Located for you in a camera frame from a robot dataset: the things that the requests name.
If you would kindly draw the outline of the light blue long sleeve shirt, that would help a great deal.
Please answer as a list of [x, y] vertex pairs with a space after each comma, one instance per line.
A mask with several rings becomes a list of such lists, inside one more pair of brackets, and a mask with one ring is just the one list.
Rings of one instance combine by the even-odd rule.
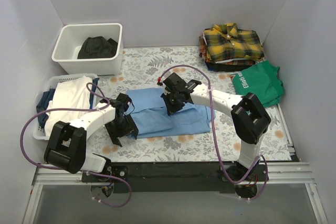
[[128, 112], [139, 130], [138, 138], [192, 135], [210, 131], [209, 107], [187, 103], [182, 110], [168, 115], [162, 94], [163, 88], [127, 91], [135, 105]]

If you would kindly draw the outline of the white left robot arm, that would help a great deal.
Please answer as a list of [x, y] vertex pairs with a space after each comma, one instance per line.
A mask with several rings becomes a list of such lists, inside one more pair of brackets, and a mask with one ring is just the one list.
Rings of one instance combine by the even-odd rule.
[[122, 146], [120, 138], [137, 137], [138, 128], [131, 117], [126, 114], [132, 104], [131, 98], [120, 93], [109, 104], [102, 99], [95, 111], [68, 123], [59, 121], [52, 128], [49, 142], [44, 153], [47, 164], [63, 169], [71, 174], [79, 171], [93, 172], [100, 182], [111, 178], [112, 170], [107, 164], [109, 159], [87, 152], [87, 139], [101, 127], [105, 127], [112, 143]]

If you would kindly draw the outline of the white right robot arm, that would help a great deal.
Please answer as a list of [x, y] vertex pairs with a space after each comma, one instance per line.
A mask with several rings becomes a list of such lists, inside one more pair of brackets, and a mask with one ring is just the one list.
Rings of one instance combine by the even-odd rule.
[[219, 90], [212, 90], [192, 79], [184, 81], [172, 73], [166, 79], [158, 78], [158, 85], [163, 86], [161, 97], [168, 115], [180, 111], [187, 103], [204, 105], [214, 111], [226, 114], [233, 120], [237, 136], [241, 140], [238, 157], [238, 176], [242, 180], [251, 180], [256, 174], [255, 167], [261, 145], [261, 139], [268, 130], [270, 116], [255, 94], [233, 95]]

